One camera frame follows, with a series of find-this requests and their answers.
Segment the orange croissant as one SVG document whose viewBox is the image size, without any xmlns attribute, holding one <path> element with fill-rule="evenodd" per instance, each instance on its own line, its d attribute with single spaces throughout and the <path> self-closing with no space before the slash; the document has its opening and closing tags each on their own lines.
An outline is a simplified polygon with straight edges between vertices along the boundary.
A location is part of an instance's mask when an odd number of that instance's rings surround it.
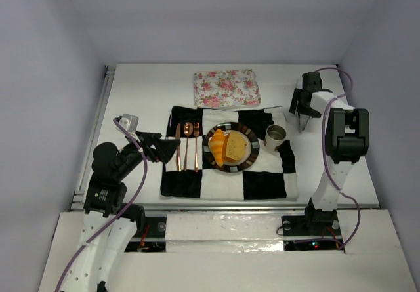
<svg viewBox="0 0 420 292">
<path fill-rule="evenodd" d="M 223 131 L 221 129 L 217 129 L 208 143 L 209 149 L 218 167 L 222 167 L 224 165 L 223 148 L 225 139 L 226 137 Z"/>
</svg>

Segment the silver metal tongs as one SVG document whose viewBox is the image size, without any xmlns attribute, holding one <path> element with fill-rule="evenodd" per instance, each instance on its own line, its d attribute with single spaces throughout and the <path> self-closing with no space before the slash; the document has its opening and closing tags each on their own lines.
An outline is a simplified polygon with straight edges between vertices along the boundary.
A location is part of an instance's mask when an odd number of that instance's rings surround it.
<svg viewBox="0 0 420 292">
<path fill-rule="evenodd" d="M 306 126 L 308 125 L 308 122 L 310 121 L 311 117 L 307 115 L 301 115 L 299 114 L 297 117 L 297 128 L 300 133 L 303 133 L 306 129 Z"/>
</svg>

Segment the brown bread slice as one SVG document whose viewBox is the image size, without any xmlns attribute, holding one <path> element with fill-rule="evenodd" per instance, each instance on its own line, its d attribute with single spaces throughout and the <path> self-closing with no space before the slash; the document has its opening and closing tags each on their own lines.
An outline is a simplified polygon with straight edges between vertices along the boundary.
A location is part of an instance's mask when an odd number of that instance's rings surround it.
<svg viewBox="0 0 420 292">
<path fill-rule="evenodd" d="M 231 131 L 226 135 L 223 147 L 223 158 L 226 161 L 240 161 L 246 151 L 247 141 L 242 134 L 237 131 Z"/>
</svg>

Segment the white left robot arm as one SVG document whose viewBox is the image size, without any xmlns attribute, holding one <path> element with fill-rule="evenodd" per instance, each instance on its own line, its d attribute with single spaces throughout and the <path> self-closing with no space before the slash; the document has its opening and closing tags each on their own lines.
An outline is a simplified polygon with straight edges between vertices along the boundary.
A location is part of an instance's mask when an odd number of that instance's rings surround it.
<svg viewBox="0 0 420 292">
<path fill-rule="evenodd" d="M 111 279 L 131 238 L 145 229 L 144 208 L 124 201 L 123 179 L 139 164 L 168 163 L 179 139 L 159 133 L 126 134 L 122 149 L 111 142 L 93 150 L 93 174 L 83 206 L 83 227 L 77 251 L 56 285 L 56 291 L 109 291 Z"/>
</svg>

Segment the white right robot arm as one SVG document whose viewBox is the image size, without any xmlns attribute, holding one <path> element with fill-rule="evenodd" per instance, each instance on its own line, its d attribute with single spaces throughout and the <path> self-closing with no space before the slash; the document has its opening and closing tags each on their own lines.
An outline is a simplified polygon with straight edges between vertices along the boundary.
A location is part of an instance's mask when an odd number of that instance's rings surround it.
<svg viewBox="0 0 420 292">
<path fill-rule="evenodd" d="M 322 120 L 324 171 L 303 215 L 282 218 L 285 236 L 320 237 L 338 223 L 339 197 L 350 170 L 369 149 L 369 112 L 343 102 L 322 85 L 320 71 L 302 75 L 302 85 L 293 93 L 289 111 Z"/>
</svg>

